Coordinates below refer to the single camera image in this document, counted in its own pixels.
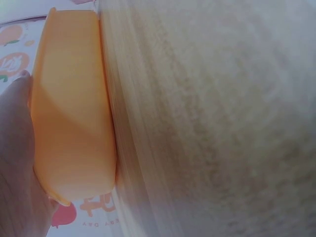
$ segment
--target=finger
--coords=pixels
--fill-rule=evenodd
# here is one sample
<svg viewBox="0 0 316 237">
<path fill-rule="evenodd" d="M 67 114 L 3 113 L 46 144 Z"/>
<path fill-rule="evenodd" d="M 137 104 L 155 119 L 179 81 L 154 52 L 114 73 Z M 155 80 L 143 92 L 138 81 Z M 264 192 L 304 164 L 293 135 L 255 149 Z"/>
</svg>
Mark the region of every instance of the finger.
<svg viewBox="0 0 316 237">
<path fill-rule="evenodd" d="M 31 91 L 32 79 L 28 71 L 23 70 L 19 77 L 3 92 L 4 101 L 13 104 L 27 105 Z"/>
<path fill-rule="evenodd" d="M 52 199 L 51 197 L 48 197 L 49 202 L 53 208 L 53 213 L 55 213 L 59 207 L 59 203 L 57 201 L 55 201 L 54 199 Z"/>
</svg>

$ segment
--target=peach illustration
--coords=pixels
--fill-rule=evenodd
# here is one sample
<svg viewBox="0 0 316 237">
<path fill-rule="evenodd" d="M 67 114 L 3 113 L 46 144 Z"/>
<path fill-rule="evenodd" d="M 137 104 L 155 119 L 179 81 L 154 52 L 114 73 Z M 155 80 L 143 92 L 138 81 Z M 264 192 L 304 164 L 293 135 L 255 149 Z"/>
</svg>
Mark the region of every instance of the peach illustration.
<svg viewBox="0 0 316 237">
<path fill-rule="evenodd" d="M 6 46 L 9 43 L 17 43 L 23 33 L 19 25 L 8 26 L 0 32 L 0 45 Z"/>
<path fill-rule="evenodd" d="M 73 223 L 76 217 L 77 211 L 72 203 L 70 206 L 59 205 L 51 221 L 51 226 L 58 228 L 59 225 L 68 225 Z"/>
<path fill-rule="evenodd" d="M 14 76 L 27 68 L 30 58 L 26 53 L 16 52 L 0 59 L 0 75 Z"/>
<path fill-rule="evenodd" d="M 24 46 L 31 46 L 35 43 L 35 40 L 28 40 L 24 43 Z"/>
</svg>

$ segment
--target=orange fruit illustration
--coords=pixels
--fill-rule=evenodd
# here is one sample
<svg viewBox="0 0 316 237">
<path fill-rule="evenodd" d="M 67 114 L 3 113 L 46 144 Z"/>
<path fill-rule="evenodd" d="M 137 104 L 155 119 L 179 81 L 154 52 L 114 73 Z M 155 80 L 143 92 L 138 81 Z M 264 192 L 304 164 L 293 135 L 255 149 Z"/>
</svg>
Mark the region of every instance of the orange fruit illustration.
<svg viewBox="0 0 316 237">
<path fill-rule="evenodd" d="M 14 76 L 27 68 L 30 58 L 26 53 L 11 53 L 0 59 L 0 75 Z"/>
<path fill-rule="evenodd" d="M 19 41 L 23 29 L 19 25 L 8 26 L 0 32 L 0 45 L 6 46 L 8 43 L 16 43 Z"/>
<path fill-rule="evenodd" d="M 28 40 L 24 43 L 25 46 L 31 46 L 35 43 L 35 40 Z"/>
</svg>

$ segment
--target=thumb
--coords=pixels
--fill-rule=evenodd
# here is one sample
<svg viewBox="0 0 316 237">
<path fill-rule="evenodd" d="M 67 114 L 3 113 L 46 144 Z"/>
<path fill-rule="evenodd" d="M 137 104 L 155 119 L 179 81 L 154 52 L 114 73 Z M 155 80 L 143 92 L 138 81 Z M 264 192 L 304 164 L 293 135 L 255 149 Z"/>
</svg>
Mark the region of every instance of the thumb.
<svg viewBox="0 0 316 237">
<path fill-rule="evenodd" d="M 23 70 L 18 78 L 3 92 L 2 101 L 9 104 L 28 104 L 32 79 L 28 71 Z"/>
</svg>

